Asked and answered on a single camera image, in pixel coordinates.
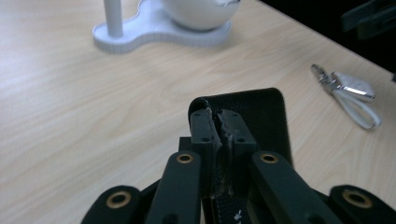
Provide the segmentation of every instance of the metal screw hole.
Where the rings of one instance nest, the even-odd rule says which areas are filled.
[[[357,190],[344,190],[343,198],[359,208],[371,208],[373,206],[370,198]]]
[[[109,208],[117,209],[125,206],[131,201],[131,194],[125,190],[117,191],[111,194],[106,201]]]
[[[177,156],[177,161],[180,163],[190,163],[194,160],[194,157],[190,154],[181,154]]]
[[[262,161],[267,162],[267,163],[277,163],[277,161],[278,161],[277,156],[271,155],[271,154],[266,154],[266,153],[261,155],[261,159],[262,159]]]

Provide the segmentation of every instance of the black device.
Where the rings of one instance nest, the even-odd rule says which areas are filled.
[[[163,176],[140,191],[117,186],[82,224],[394,223],[396,212],[354,186],[326,196],[294,171],[286,112],[276,89],[199,97],[189,108],[190,137]]]

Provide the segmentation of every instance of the wood grain surface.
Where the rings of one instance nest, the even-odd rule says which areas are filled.
[[[123,17],[136,0],[122,1]],[[0,222],[79,223],[117,185],[159,179],[199,96],[264,88],[286,103],[295,169],[325,194],[350,184],[396,208],[396,86],[386,70],[258,1],[242,1],[226,43],[93,45],[96,0],[0,3]],[[378,129],[359,128],[309,66],[373,86]]]

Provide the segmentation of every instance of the white stand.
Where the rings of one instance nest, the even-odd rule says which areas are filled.
[[[112,53],[126,53],[143,44],[167,41],[194,47],[212,47],[224,42],[229,21],[209,31],[195,31],[174,23],[160,0],[141,0],[137,14],[122,21],[120,0],[105,0],[106,23],[93,28],[95,45]]]

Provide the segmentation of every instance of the black object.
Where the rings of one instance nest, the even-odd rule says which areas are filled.
[[[103,193],[82,224],[394,223],[396,212],[353,186],[320,194],[291,165],[283,98],[276,89],[200,97],[161,180],[139,192]]]
[[[260,0],[396,73],[394,0]]]

